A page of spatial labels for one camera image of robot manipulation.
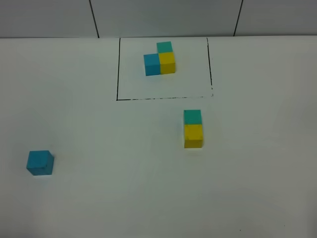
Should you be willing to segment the yellow template cube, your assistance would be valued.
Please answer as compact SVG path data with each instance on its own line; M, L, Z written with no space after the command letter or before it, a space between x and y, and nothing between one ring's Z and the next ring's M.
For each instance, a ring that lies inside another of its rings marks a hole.
M160 73L170 74L176 72L174 52L159 53Z

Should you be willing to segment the blue template cube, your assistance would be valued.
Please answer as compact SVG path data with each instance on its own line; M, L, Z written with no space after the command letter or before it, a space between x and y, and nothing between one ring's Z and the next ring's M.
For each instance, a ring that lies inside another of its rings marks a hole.
M144 55L146 76L160 75L160 61L158 54Z

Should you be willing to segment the green template cube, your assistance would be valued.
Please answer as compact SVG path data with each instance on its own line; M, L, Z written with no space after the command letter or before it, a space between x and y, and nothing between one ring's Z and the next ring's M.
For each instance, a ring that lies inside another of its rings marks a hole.
M161 53L169 53L173 52L171 41L168 42L158 42L157 43L157 52Z

